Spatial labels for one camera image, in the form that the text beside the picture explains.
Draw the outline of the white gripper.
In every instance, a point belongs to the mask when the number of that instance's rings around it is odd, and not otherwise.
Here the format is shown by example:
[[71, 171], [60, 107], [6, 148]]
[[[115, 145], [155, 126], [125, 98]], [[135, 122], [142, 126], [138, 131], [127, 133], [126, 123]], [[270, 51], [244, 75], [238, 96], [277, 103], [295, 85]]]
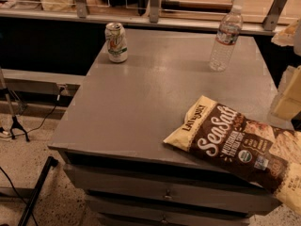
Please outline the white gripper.
[[[294, 53], [301, 57], [301, 20], [277, 32], [271, 42], [278, 46], [293, 46]], [[288, 66], [280, 79], [270, 112], [275, 117], [289, 121], [300, 111], [301, 66]]]

